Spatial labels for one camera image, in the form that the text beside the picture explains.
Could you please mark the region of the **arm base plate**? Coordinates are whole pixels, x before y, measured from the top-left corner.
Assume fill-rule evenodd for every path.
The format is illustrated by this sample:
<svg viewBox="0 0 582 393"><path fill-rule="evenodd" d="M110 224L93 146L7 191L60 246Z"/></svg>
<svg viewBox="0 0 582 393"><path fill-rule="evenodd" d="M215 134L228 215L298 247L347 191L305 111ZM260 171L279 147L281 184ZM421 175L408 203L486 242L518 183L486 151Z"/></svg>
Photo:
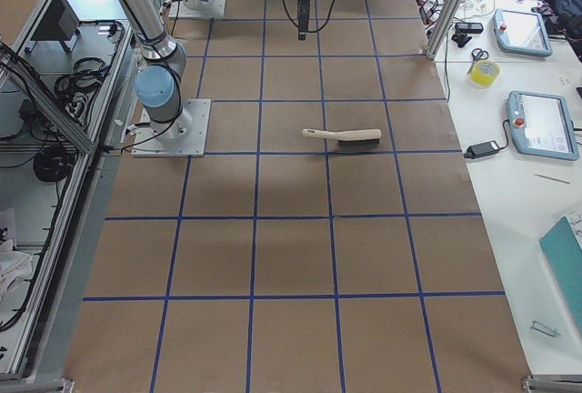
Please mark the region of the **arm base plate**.
<svg viewBox="0 0 582 393"><path fill-rule="evenodd" d="M178 19L223 19L226 0L183 0L171 4L169 16Z"/></svg>
<svg viewBox="0 0 582 393"><path fill-rule="evenodd" d="M131 148L134 157L181 157L203 156L211 112L210 99L183 99L181 116L164 134L165 125L152 123L143 108L140 121L149 126L139 128L135 140L138 145Z"/></svg>

